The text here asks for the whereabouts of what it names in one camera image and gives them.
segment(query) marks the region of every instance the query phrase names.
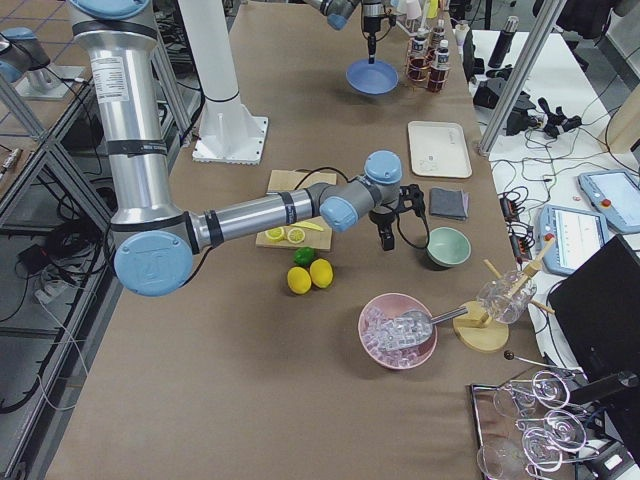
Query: blue tablet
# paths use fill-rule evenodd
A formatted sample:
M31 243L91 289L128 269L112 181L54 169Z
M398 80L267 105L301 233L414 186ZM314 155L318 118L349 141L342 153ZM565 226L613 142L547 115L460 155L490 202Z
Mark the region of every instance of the blue tablet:
M598 212L545 205L538 227L541 244L546 235L556 239L543 259L556 275L571 275L609 240L607 220Z
M620 233L640 233L640 189L625 170L582 173L580 188Z

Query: black bag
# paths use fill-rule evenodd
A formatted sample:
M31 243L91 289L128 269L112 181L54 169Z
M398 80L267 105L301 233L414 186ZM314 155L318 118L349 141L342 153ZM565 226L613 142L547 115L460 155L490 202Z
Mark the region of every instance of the black bag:
M533 14L538 15L543 0L536 0ZM556 24L582 38L598 38L606 29L611 9L619 0L567 0Z

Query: green bowl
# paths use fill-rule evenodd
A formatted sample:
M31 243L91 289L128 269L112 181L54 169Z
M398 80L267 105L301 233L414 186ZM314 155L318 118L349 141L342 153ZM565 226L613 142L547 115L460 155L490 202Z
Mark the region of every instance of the green bowl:
M438 265L455 267L469 259L471 243L455 228L440 227L431 232L427 254Z

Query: blue plate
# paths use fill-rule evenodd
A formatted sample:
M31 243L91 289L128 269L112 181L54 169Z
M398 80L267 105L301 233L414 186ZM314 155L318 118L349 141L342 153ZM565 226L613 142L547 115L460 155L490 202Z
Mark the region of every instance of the blue plate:
M398 84L398 72L386 62L368 59L358 60L347 69L349 85L362 93L380 95L390 92Z

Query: black monitor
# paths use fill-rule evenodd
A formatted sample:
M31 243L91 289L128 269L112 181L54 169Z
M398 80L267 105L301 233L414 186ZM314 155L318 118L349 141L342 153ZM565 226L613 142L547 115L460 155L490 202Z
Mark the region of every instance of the black monitor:
M622 236L564 280L549 302L589 382L624 370L640 375L640 259ZM601 403L640 463L640 387Z

